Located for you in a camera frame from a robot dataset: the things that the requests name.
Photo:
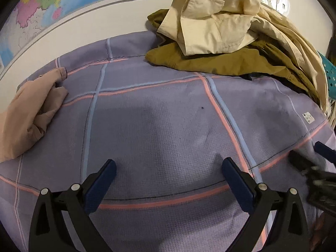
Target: purple bedsheet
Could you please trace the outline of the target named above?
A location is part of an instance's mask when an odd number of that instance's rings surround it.
[[[228,156],[256,182],[295,187],[306,197],[305,179],[287,154],[295,148],[325,166],[313,143],[335,149],[336,139],[318,106],[271,77],[250,81],[152,66],[144,55],[157,43],[148,31],[109,38],[28,78],[64,66],[61,85],[69,94],[46,135],[0,164],[0,220],[21,251],[28,249],[39,191],[82,183],[107,159],[115,160],[117,176],[90,217],[114,252],[225,251],[248,217],[221,173]],[[310,124],[307,112],[315,119]],[[311,226],[318,211],[304,208]]]

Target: stitching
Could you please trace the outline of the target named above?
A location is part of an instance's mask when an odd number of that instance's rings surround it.
[[[138,55],[138,56],[115,56],[115,59],[121,59],[121,58],[136,58],[136,57],[144,57],[145,55]]]
[[[22,186],[23,184],[21,184],[21,183],[17,183],[17,184],[16,184],[13,180],[10,180],[10,179],[8,179],[8,178],[6,178],[6,177],[4,177],[4,176],[1,176],[1,175],[0,175],[0,179],[1,179],[2,181],[4,181],[5,183],[10,184],[10,185],[13,186],[13,187],[17,187],[17,188],[20,189],[20,190],[24,190],[24,191],[30,192],[30,193],[32,193],[32,194],[34,194],[34,195],[36,195],[36,196],[39,195],[38,192],[36,192],[36,191],[34,191],[34,190],[30,189],[30,188],[26,188],[26,187]]]
[[[109,210],[126,210],[126,209],[148,209],[148,208],[154,208],[154,207],[164,207],[164,206],[172,206],[177,205],[181,203],[187,203],[194,200],[203,199],[206,197],[210,197],[219,193],[222,193],[224,191],[227,191],[229,189],[229,185],[224,185],[218,188],[214,188],[212,190],[209,190],[207,192],[203,192],[200,194],[194,194],[183,198],[177,198],[177,199],[171,199],[166,201],[160,201],[160,202],[151,202],[151,203],[137,203],[137,204],[127,204],[127,205],[108,205],[108,204],[100,204],[99,209],[109,209]]]
[[[69,72],[68,72],[68,76],[70,76],[70,75],[72,75],[72,74],[78,72],[79,70],[83,70],[83,69],[85,69],[85,68],[87,68],[87,67],[89,67],[89,66],[91,66],[91,65],[106,64],[106,63],[111,63],[111,62],[113,62],[113,61],[106,61],[106,60],[103,60],[103,61],[100,61],[100,62],[92,62],[92,63],[86,64],[86,65],[84,65],[84,66],[81,66],[81,67],[79,67],[79,68],[76,68],[76,69],[74,69],[74,70],[72,70],[72,71],[69,71]]]
[[[14,186],[14,187],[16,186],[16,182],[15,182],[14,180],[9,179],[9,178],[3,176],[2,174],[0,174],[0,179],[1,179],[1,180],[4,180],[4,182],[9,183],[10,185],[12,185],[12,186]],[[22,186],[27,186],[27,187],[30,187],[30,188],[32,188],[32,189],[36,189],[37,191],[39,191],[39,189],[37,189],[37,188],[35,188],[35,187],[33,187],[33,186],[30,186],[30,185],[26,185],[26,184],[22,184],[22,183],[17,182],[17,186],[18,186],[18,188],[20,188],[20,185],[22,185]]]
[[[302,145],[304,145],[305,143],[307,143],[309,140],[311,140],[316,134],[318,134],[318,132],[327,124],[327,121],[324,121],[324,123],[322,123],[319,127],[317,127],[315,129],[315,131],[309,136],[306,137],[304,140],[302,140],[298,145],[296,145],[293,150],[298,149],[299,147],[301,147]],[[290,151],[285,152],[284,154],[280,155],[279,157],[275,158],[273,161],[271,161],[270,163],[266,164],[265,166],[259,168],[260,172],[263,172],[269,168],[271,168],[272,166],[274,166],[276,163],[278,163],[281,159],[285,158]]]
[[[203,189],[203,188],[209,188],[211,186],[214,186],[214,185],[217,185],[219,183],[224,183],[226,182],[225,180],[222,180],[222,181],[219,181],[219,182],[216,182],[216,183],[213,183],[211,185],[208,185],[208,186],[203,186],[201,188],[195,188],[195,189],[191,189],[191,190],[188,190],[186,192],[179,192],[179,193],[173,193],[173,194],[168,194],[168,195],[162,195],[162,196],[151,196],[151,197],[142,197],[142,198],[130,198],[130,199],[104,199],[104,201],[132,201],[132,200],[143,200],[143,199],[158,199],[158,198],[164,198],[164,197],[169,197],[169,196],[174,196],[174,195],[181,195],[181,194],[185,194],[185,193],[189,193],[189,192],[195,192],[195,191],[198,191],[200,189]]]
[[[310,134],[310,137],[313,138],[314,135],[316,135],[316,134],[318,133],[318,131],[319,131],[323,126],[326,125],[326,123],[327,123],[327,121],[323,121],[323,122],[322,122],[320,125],[318,125],[316,128],[312,129],[312,130],[311,130],[311,133],[314,133],[314,134]],[[259,163],[256,167],[258,167],[258,166],[260,166],[260,165],[262,165],[262,164],[268,162],[268,161],[271,160],[273,157],[275,157],[275,156],[277,156],[278,154],[284,152],[285,150],[290,149],[291,147],[293,147],[294,145],[296,145],[297,143],[299,143],[300,140],[302,140],[302,138],[307,139],[307,134],[301,136],[298,140],[296,140],[293,144],[291,144],[291,145],[288,146],[287,148],[285,148],[285,149],[281,150],[280,152],[278,152],[278,153],[272,155],[272,156],[271,156],[270,158],[268,158],[267,160],[265,160],[265,161]]]
[[[296,111],[295,106],[294,106],[294,103],[293,103],[292,99],[290,98],[290,96],[287,95],[286,93],[283,93],[283,92],[280,91],[280,89],[279,89],[279,87],[278,87],[278,84],[276,83],[276,81],[275,81],[274,79],[272,79],[272,81],[274,82],[274,84],[275,84],[275,86],[276,86],[278,92],[281,93],[282,95],[286,96],[286,97],[289,99],[289,101],[290,101],[290,103],[291,103],[291,105],[292,105],[292,108],[293,108],[294,112],[295,112],[296,115],[300,118],[300,120],[301,120],[302,124],[304,125],[304,127],[305,127],[305,129],[306,129],[308,135],[310,136],[310,134],[309,134],[309,130],[308,130],[308,128],[307,128],[305,122],[303,121],[302,117],[301,117],[301,116],[298,114],[298,112]]]

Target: laundry basket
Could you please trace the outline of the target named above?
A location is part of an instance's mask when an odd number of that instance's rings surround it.
[[[325,56],[320,56],[327,75],[329,97],[336,99],[336,67]]]

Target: pink stripe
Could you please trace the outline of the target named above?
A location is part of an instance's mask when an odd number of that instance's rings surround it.
[[[172,199],[167,201],[160,201],[160,202],[152,202],[152,203],[136,203],[136,204],[128,204],[128,205],[108,205],[108,204],[100,204],[99,209],[110,209],[110,210],[127,210],[127,209],[147,209],[147,208],[154,208],[154,207],[165,207],[165,206],[172,206],[181,203],[187,203],[195,200],[199,200],[202,198],[206,198],[209,196],[213,196],[229,189],[228,185],[214,188],[207,192],[203,192],[200,194],[195,194],[191,196],[187,196],[184,198]]]
[[[85,96],[81,96],[81,97],[76,98],[76,99],[74,99],[74,100],[72,100],[72,101],[69,101],[68,103],[63,104],[62,106],[63,106],[63,107],[70,106],[70,105],[76,103],[77,101],[79,101],[79,100],[81,100],[81,99],[93,98],[93,96],[94,96],[94,95],[92,95],[92,94],[90,94],[90,95],[85,95]]]
[[[195,72],[195,73],[202,80],[204,88],[205,88],[205,92],[207,93],[208,98],[210,99],[211,104],[214,106],[214,108],[215,108],[215,110],[216,110],[219,118],[221,119],[224,127],[226,128],[226,130],[227,130],[227,132],[228,132],[228,134],[229,134],[229,136],[231,138],[231,141],[232,141],[232,143],[233,143],[233,145],[234,145],[234,147],[236,149],[236,152],[238,154],[238,158],[239,158],[240,164],[242,165],[243,171],[247,172],[247,173],[250,173],[249,172],[249,168],[247,167],[246,161],[245,161],[245,159],[243,157],[243,153],[242,153],[242,151],[241,151],[241,149],[239,147],[239,143],[238,143],[238,141],[237,141],[237,139],[236,139],[233,131],[231,130],[229,124],[227,123],[227,121],[226,121],[226,119],[225,119],[225,117],[224,117],[224,115],[223,115],[220,107],[218,106],[216,100],[212,96],[206,79],[202,75],[200,75],[199,73],[197,73],[197,72]]]
[[[266,243],[267,236],[266,236],[266,226],[264,227],[263,231],[261,232],[261,242],[263,245]]]
[[[190,79],[187,79],[187,80],[173,80],[173,81],[168,81],[168,82],[165,82],[165,83],[139,86],[139,87],[134,87],[134,88],[115,91],[115,92],[99,93],[99,95],[100,96],[112,96],[112,95],[118,95],[118,94],[124,94],[124,93],[128,93],[128,92],[136,91],[136,90],[139,90],[139,89],[158,87],[158,86],[163,86],[163,85],[173,84],[173,83],[185,83],[185,82],[191,82],[191,81],[194,81],[194,80],[199,80],[199,78],[198,77],[193,77],[193,78],[190,78]]]
[[[113,62],[113,61],[101,61],[101,62],[93,62],[93,63],[89,63],[89,64],[87,64],[87,65],[84,65],[84,66],[80,67],[80,68],[77,68],[77,69],[75,69],[75,70],[72,70],[71,72],[68,73],[68,76],[70,76],[70,75],[72,75],[72,74],[78,72],[79,70],[85,69],[85,68],[89,67],[90,65],[106,64],[106,63],[110,63],[110,62]]]
[[[24,186],[16,185],[15,182],[10,181],[10,180],[8,180],[8,179],[2,177],[2,176],[0,176],[0,180],[4,181],[4,182],[7,183],[7,184],[10,184],[10,185],[13,186],[13,187],[17,187],[19,190],[24,190],[24,191],[26,191],[26,192],[30,192],[30,193],[32,193],[32,194],[34,194],[34,195],[36,195],[36,196],[39,195],[39,193],[36,192],[35,190],[30,189],[30,188],[26,188],[26,187],[24,187]]]
[[[313,138],[328,122],[325,121],[322,125],[320,125],[319,127],[317,127],[310,136],[306,137],[304,140],[302,140],[299,144],[297,144],[293,150],[298,149],[299,147],[301,147],[303,144],[307,143],[311,138]],[[275,158],[273,161],[271,161],[270,163],[268,163],[267,165],[263,166],[262,168],[259,169],[260,172],[263,172],[265,170],[268,170],[269,168],[271,168],[272,166],[274,166],[276,163],[278,163],[281,159],[285,158],[286,156],[288,156],[290,151],[285,152],[284,154],[280,155],[279,157]]]
[[[113,60],[112,62],[117,62],[117,61],[122,61],[122,60],[128,60],[128,59],[117,59],[117,60]]]
[[[68,75],[72,75],[76,72],[78,72],[79,70],[85,69],[87,67],[89,67],[90,65],[99,65],[99,64],[106,64],[106,63],[111,63],[111,62],[118,62],[118,61],[123,61],[123,60],[128,60],[128,59],[117,59],[117,60],[110,60],[110,61],[100,61],[100,62],[93,62],[93,63],[89,63],[87,65],[84,65],[78,69],[72,70],[71,72],[68,73]]]

